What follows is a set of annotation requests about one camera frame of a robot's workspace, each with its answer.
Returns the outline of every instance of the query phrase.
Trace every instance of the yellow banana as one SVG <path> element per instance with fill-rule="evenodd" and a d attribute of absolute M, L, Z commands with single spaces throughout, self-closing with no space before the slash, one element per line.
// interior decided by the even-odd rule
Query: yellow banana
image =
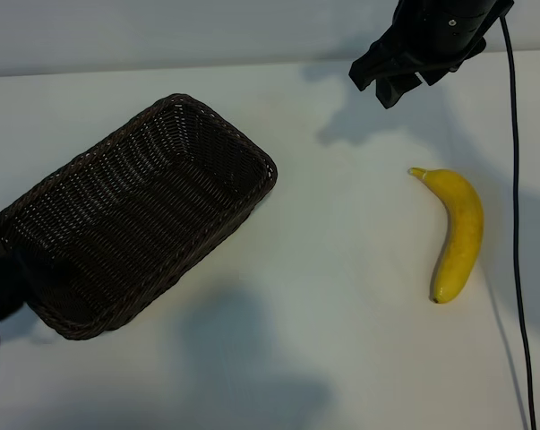
<path fill-rule="evenodd" d="M 411 168 L 409 174 L 425 184 L 447 208 L 449 240 L 434 278 L 431 299 L 447 303 L 465 287 L 483 239 L 483 206 L 475 188 L 451 170 Z"/>

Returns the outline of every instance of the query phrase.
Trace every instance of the brown woven basket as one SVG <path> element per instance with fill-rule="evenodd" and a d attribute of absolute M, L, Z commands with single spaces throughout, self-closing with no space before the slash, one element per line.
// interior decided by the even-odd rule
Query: brown woven basket
<path fill-rule="evenodd" d="M 159 100 L 0 213 L 14 249 L 72 276 L 30 307 L 67 339 L 131 321 L 230 236 L 275 185 L 271 158 L 186 95 Z"/>

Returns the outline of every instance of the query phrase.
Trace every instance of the white wall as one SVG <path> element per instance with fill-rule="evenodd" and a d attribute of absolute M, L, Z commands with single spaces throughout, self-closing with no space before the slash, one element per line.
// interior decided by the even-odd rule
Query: white wall
<path fill-rule="evenodd" d="M 0 0 L 0 75 L 357 57 L 397 0 Z M 540 0 L 510 14 L 540 48 Z M 498 28 L 488 38 L 501 49 Z"/>

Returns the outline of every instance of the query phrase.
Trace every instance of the black cord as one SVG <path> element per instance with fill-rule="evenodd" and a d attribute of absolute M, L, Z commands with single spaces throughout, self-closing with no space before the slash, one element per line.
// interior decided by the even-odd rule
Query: black cord
<path fill-rule="evenodd" d="M 514 141 L 514 173 L 512 183 L 512 207 L 514 210 L 514 231 L 512 260 L 514 263 L 514 282 L 517 288 L 517 305 L 519 307 L 520 333 L 522 334 L 522 344 L 524 346 L 524 356 L 527 362 L 527 387 L 528 387 L 528 412 L 530 414 L 530 430 L 536 430 L 535 400 L 532 390 L 532 364 L 530 360 L 530 348 L 528 347 L 527 325 L 524 319 L 524 306 L 522 305 L 522 287 L 520 285 L 520 263 L 519 263 L 519 168 L 520 168 L 520 147 L 519 147 L 519 121 L 517 115 L 517 82 L 516 70 L 514 67 L 514 55 L 512 53 L 512 43 L 510 43 L 509 26 L 505 17 L 501 17 L 502 34 L 506 43 L 506 51 L 509 57 L 510 72 L 510 112 L 512 116 L 512 139 Z"/>

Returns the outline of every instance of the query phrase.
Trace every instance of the white surface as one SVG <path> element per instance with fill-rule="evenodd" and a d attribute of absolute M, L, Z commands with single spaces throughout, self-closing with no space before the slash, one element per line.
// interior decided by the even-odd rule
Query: white surface
<path fill-rule="evenodd" d="M 540 428 L 540 52 L 517 59 Z M 2 324 L 1 430 L 523 428 L 505 55 L 390 111 L 347 69 L 0 78 L 0 210 L 175 91 L 211 105 L 279 170 L 252 217 L 123 329 L 67 341 L 29 310 Z M 483 252 L 449 305 L 428 299 L 445 211 L 411 166 L 454 168 L 483 197 Z"/>
<path fill-rule="evenodd" d="M 0 76 L 180 65 L 356 59 L 398 0 L 0 0 Z M 540 0 L 509 15 L 540 49 Z M 500 26 L 487 35 L 502 50 Z"/>

